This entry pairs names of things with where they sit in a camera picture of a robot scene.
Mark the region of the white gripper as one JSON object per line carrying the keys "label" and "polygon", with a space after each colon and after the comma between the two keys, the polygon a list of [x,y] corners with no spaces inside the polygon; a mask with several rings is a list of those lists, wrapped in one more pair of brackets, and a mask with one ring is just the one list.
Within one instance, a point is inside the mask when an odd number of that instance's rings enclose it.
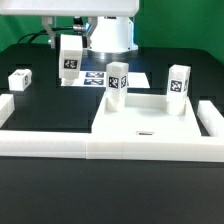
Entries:
{"label": "white gripper", "polygon": [[133,17],[138,10],[139,0],[0,0],[0,15],[43,16],[52,49],[59,48],[59,36],[52,28],[51,16],[91,16],[81,27],[83,46],[89,48],[98,16]]}

